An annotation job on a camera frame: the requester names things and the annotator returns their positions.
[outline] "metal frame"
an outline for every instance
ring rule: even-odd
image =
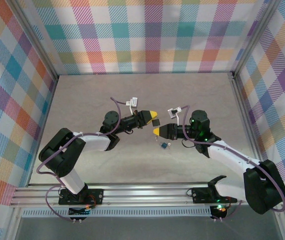
[[[253,151],[253,155],[256,159],[262,160],[263,157],[260,152],[257,139],[255,138],[254,129],[250,122],[250,117],[249,117],[249,114],[248,114],[248,111],[245,105],[245,100],[242,96],[241,88],[232,72],[228,73],[228,78],[230,80],[230,85],[233,90],[234,98],[237,103],[240,117],[243,120],[242,125],[246,131],[246,137],[247,137],[248,142],[250,143],[251,149]]]
[[[48,116],[49,116],[50,109],[52,107],[52,103],[53,103],[53,100],[54,100],[54,95],[55,95],[55,91],[56,91],[56,88],[57,88],[57,84],[58,83],[55,82],[55,85],[54,85],[53,90],[52,90],[52,98],[51,98],[50,103],[48,105],[48,111],[47,111],[47,114],[46,114],[45,119],[44,119],[43,128],[41,129],[40,134],[39,134],[39,139],[40,140],[43,138],[43,135],[44,135],[45,125],[46,125],[46,122],[47,122],[47,119],[48,119]],[[41,146],[41,141],[39,141],[38,144],[37,144],[34,156],[32,157],[32,162],[31,162],[31,164],[29,166],[29,169],[27,171],[27,176],[28,177],[26,178],[25,182],[23,183],[23,186],[25,186],[25,187],[28,187],[28,184],[29,184],[29,182],[31,180],[33,169],[34,169],[34,165],[35,165],[35,162],[37,160],[37,153],[39,152],[40,146]]]
[[[31,45],[37,52],[39,58],[41,59],[43,65],[46,67],[48,73],[50,74],[51,78],[55,81],[58,81],[59,75],[57,74],[55,67],[53,66],[51,60],[47,56],[46,51],[44,50],[41,42],[39,41],[37,35],[34,32],[33,26],[29,23],[28,19],[26,18],[23,10],[19,6],[19,4],[15,0],[6,0],[7,4],[11,8],[11,11],[17,18],[18,22],[20,23],[24,33],[28,37]]]
[[[243,51],[239,62],[235,68],[234,75],[237,78],[240,75],[240,72],[244,68],[245,64],[247,63],[250,55],[252,54],[254,48],[256,47],[257,43],[259,42],[260,38],[262,37],[269,21],[271,20],[272,16],[274,15],[275,11],[277,10],[279,4],[282,0],[269,0],[269,4],[265,9],[261,20],[259,21],[256,29],[249,40],[249,44],[246,49]]]
[[[46,207],[45,193],[52,184],[33,184],[18,188],[13,196],[12,207]],[[89,183],[90,189],[104,189],[102,205],[97,207],[181,207],[181,206],[212,206],[215,204],[194,204],[187,196],[190,188],[207,188],[207,182],[183,183]],[[58,205],[58,187],[48,194],[48,202]]]
[[[8,216],[5,221],[4,233],[2,234],[1,240],[15,240],[18,227],[22,218],[22,208],[10,208]]]

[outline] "wire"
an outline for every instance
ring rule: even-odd
[[[130,99],[129,110],[130,110],[131,115],[134,114],[132,110],[132,103],[133,103],[133,99]]]
[[[61,195],[61,190],[62,190],[63,186],[60,186],[60,188],[58,189],[58,195],[59,197],[63,197],[63,195]]]
[[[65,184],[60,180],[60,178],[59,178],[55,173],[50,172],[50,171],[40,171],[40,169],[41,169],[45,164],[47,164],[50,160],[52,160],[54,157],[56,157],[59,153],[61,153],[64,149],[66,149],[75,139],[77,139],[77,138],[79,138],[79,137],[82,137],[82,136],[107,136],[107,135],[112,134],[114,131],[116,131],[116,129],[119,127],[119,125],[120,125],[120,123],[121,123],[121,118],[122,118],[122,115],[121,115],[121,108],[120,108],[119,104],[126,105],[126,103],[121,102],[121,101],[117,101],[117,100],[115,100],[113,97],[111,97],[110,99],[113,100],[114,103],[116,104],[117,109],[118,109],[118,115],[119,115],[119,117],[118,117],[118,122],[117,122],[116,126],[115,126],[111,131],[109,131],[109,132],[107,132],[107,133],[101,133],[101,134],[89,132],[89,133],[84,133],[84,134],[78,134],[78,135],[72,137],[64,146],[62,146],[62,147],[61,147],[58,151],[56,151],[53,155],[51,155],[51,156],[48,157],[45,161],[43,161],[43,162],[37,167],[37,169],[36,169],[36,172],[37,172],[38,174],[41,174],[41,175],[42,175],[42,174],[52,175],[52,176],[54,176],[54,177],[58,180],[58,182],[60,183],[59,185],[54,185],[54,186],[52,186],[51,188],[49,188],[49,190],[48,190],[48,191],[46,192],[46,194],[45,194],[44,199],[45,199],[45,202],[46,202],[48,208],[50,208],[50,210],[51,210],[56,216],[58,216],[58,217],[60,217],[60,218],[62,218],[62,219],[64,219],[64,220],[72,221],[70,218],[65,217],[65,216],[62,216],[62,215],[60,215],[58,212],[56,212],[56,211],[50,206],[50,204],[48,203],[48,199],[47,199],[47,198],[48,198],[49,192],[52,191],[54,188],[57,188],[57,187],[59,187],[58,193],[59,193],[59,196],[60,196],[60,188],[61,188],[62,186],[65,187]],[[96,205],[95,197],[92,196],[92,195],[90,195],[90,196],[93,198],[94,204]]]
[[[134,132],[134,130],[133,130],[133,129],[132,129],[132,130],[130,130],[130,131],[124,131],[124,133],[125,133],[125,134],[128,134],[128,135],[133,134],[133,132]]]
[[[274,212],[278,212],[278,213],[281,213],[281,212],[284,212],[285,211],[285,195],[283,193],[283,191],[281,190],[281,188],[278,186],[278,184],[276,183],[276,181],[272,178],[272,176],[270,176],[270,174],[264,170],[261,166],[257,165],[256,163],[252,162],[250,159],[248,159],[247,157],[241,155],[240,153],[238,153],[237,151],[229,148],[229,147],[226,147],[226,146],[223,146],[223,145],[220,145],[220,144],[217,144],[217,143],[214,143],[214,142],[202,142],[202,141],[195,141],[195,140],[192,140],[190,137],[188,137],[187,133],[186,133],[186,128],[185,128],[185,122],[186,122],[186,117],[187,117],[187,113],[189,111],[189,108],[190,108],[190,105],[186,105],[186,106],[183,106],[181,109],[186,109],[185,113],[184,113],[184,116],[183,116],[183,121],[182,121],[182,131],[183,131],[183,135],[185,136],[185,138],[189,141],[191,141],[192,143],[194,144],[201,144],[201,145],[211,145],[211,146],[215,146],[215,147],[219,147],[219,148],[222,148],[222,149],[226,149],[227,151],[233,153],[234,155],[236,155],[237,157],[243,159],[244,161],[248,162],[249,164],[253,165],[254,167],[256,167],[257,169],[259,169],[270,181],[271,183],[274,185],[274,187],[277,189],[280,197],[281,197],[281,200],[282,200],[282,208],[281,209],[276,209],[276,208],[272,208],[272,210]]]
[[[188,197],[191,197],[191,198],[192,198],[193,196],[192,196],[192,195],[189,195],[188,192],[189,192],[190,190],[192,190],[192,189],[193,189],[193,188],[191,187],[191,188],[189,188],[189,189],[186,191],[186,195],[187,195]]]
[[[44,196],[44,201],[46,202],[46,205],[48,206],[48,208],[50,208],[50,210],[58,217],[60,217],[61,219],[64,219],[64,220],[67,220],[69,222],[73,222],[73,220],[71,220],[70,218],[68,217],[65,217],[65,216],[62,216],[60,215],[58,212],[56,212],[52,206],[50,206],[49,202],[48,202],[48,194],[49,192],[51,192],[54,188],[60,188],[61,185],[60,184],[57,184],[57,185],[54,185],[52,186],[51,188],[48,189],[48,191],[46,192],[45,196]]]
[[[195,146],[195,145],[194,145],[194,146],[186,146],[183,141],[187,141],[187,140],[185,140],[185,139],[182,139],[182,140],[181,140],[181,144],[182,144],[186,149],[191,149],[191,148],[193,148],[193,147]]]
[[[229,214],[228,216],[226,216],[225,219],[226,219],[226,218],[230,218],[231,216],[233,216],[233,215],[239,210],[239,208],[240,208],[240,206],[242,205],[242,203],[243,203],[243,201],[240,200],[240,201],[239,201],[239,204],[237,205],[237,207],[235,208],[235,210],[234,210],[231,214]]]
[[[230,209],[232,206],[232,198],[230,196],[227,197],[229,199],[229,206],[226,207],[226,210]]]
[[[96,198],[93,196],[93,195],[89,195],[89,197],[91,197],[92,198],[92,200],[93,200],[93,206],[95,207],[96,205],[97,205],[97,203],[96,203]]]

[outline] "plaid wallpaper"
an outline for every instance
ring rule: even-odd
[[[0,237],[16,187],[27,179],[54,81],[0,0]]]
[[[253,7],[263,1],[18,2],[57,72],[78,75],[229,72],[261,17],[252,17]]]
[[[237,57],[235,59],[234,62],[230,62],[230,64],[232,64],[232,67],[230,68],[230,71],[235,71],[238,63],[239,63],[239,60],[241,59],[241,57],[243,56],[243,53],[244,53],[244,50],[247,48],[248,44],[250,43],[250,40],[255,32],[255,29],[259,23],[259,21],[261,20],[266,8],[268,7],[268,4],[269,4],[270,0],[264,0],[263,1],[263,4],[260,6],[260,9],[259,9],[259,12],[257,13],[248,33],[247,33],[247,36],[245,37],[242,45],[241,45],[241,48],[237,54]]]
[[[285,181],[285,0],[269,22],[245,69],[242,94],[264,158]]]

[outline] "vent grille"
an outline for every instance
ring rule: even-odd
[[[60,215],[68,217],[68,208],[56,208]],[[186,207],[98,207],[92,209],[90,214],[84,217],[188,217],[211,216],[209,206],[186,206]],[[56,217],[56,215],[48,208],[33,207],[25,208],[22,213],[23,218],[45,218]]]

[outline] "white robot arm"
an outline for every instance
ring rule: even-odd
[[[185,107],[169,109],[170,117],[178,117],[177,114],[183,108]],[[255,212],[264,214],[283,202],[285,185],[272,161],[253,159],[228,146],[211,132],[210,120],[203,110],[194,111],[189,123],[190,125],[184,127],[179,125],[179,122],[169,123],[155,128],[153,133],[165,139],[194,142],[199,153],[224,164],[240,177],[240,181],[232,181],[227,176],[219,176],[208,182],[206,189],[191,189],[194,203],[215,203],[220,201],[221,197],[232,197],[248,202]]]
[[[119,121],[119,114],[116,111],[109,111],[97,133],[82,134],[62,128],[40,151],[39,160],[53,172],[48,173],[54,175],[66,188],[60,191],[59,204],[91,205],[93,201],[95,204],[101,203],[104,190],[88,189],[87,184],[79,177],[74,166],[82,152],[112,150],[120,141],[117,134],[124,132],[130,134],[135,128],[142,129],[157,117],[155,111],[131,110],[130,112],[132,112],[131,116],[121,118]],[[74,140],[61,151],[61,148],[72,139]]]

